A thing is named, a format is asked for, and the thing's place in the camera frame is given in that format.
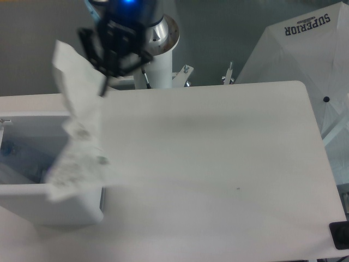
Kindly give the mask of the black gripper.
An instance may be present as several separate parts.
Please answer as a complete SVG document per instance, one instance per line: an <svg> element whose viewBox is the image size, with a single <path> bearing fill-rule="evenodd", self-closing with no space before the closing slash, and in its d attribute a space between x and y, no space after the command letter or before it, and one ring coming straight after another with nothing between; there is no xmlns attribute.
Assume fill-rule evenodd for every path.
<svg viewBox="0 0 349 262"><path fill-rule="evenodd" d="M118 57L116 77L126 76L153 61L153 55L144 50L146 30L152 24L158 1L107 1L97 23L100 43L106 52L114 52ZM98 72L105 76L99 96L107 91L109 73L106 62L96 50L94 31L89 28L77 30L86 59Z"/></svg>

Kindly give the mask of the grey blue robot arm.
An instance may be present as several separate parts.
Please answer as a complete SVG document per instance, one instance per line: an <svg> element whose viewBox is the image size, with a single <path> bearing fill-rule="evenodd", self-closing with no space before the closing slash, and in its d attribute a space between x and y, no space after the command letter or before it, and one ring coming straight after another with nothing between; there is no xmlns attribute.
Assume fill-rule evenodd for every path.
<svg viewBox="0 0 349 262"><path fill-rule="evenodd" d="M99 95L109 79L142 69L153 60L147 50L147 30L163 18L160 1L85 1L94 28L79 28L87 60L105 76Z"/></svg>

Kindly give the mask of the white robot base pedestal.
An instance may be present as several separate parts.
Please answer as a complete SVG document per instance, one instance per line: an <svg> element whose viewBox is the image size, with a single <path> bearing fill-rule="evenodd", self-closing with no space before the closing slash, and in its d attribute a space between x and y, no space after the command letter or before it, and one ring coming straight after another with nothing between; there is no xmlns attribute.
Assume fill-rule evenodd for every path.
<svg viewBox="0 0 349 262"><path fill-rule="evenodd" d="M153 61L144 65L144 71L133 72L134 85L137 90L166 89L172 87L172 53L176 48L180 32L176 21L164 15L163 19L147 31L147 51L153 55Z"/></svg>

